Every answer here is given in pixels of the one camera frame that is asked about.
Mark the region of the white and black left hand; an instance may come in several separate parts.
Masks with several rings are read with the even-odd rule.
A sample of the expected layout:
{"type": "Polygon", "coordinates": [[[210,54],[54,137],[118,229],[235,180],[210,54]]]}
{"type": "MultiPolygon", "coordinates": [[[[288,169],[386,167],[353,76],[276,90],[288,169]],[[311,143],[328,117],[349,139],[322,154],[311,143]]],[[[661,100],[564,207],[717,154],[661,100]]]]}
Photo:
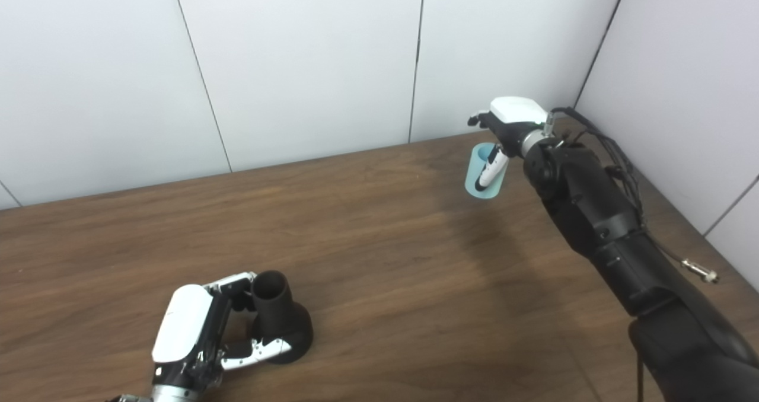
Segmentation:
{"type": "Polygon", "coordinates": [[[152,401],[198,401],[223,373],[287,364],[311,348],[314,327],[277,270],[236,273],[174,291],[152,348],[152,401]]]}

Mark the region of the white and black right hand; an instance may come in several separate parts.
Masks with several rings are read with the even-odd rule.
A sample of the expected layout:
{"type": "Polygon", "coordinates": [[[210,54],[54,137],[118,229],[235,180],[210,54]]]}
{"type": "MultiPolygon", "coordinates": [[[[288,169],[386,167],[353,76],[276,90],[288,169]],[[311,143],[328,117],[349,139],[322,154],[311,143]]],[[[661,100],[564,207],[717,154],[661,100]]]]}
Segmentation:
{"type": "Polygon", "coordinates": [[[514,157],[525,157],[535,143],[552,138],[555,118],[535,100],[497,97],[490,108],[467,119],[467,126],[490,130],[497,139],[475,178],[474,190],[485,192],[514,157]]]}

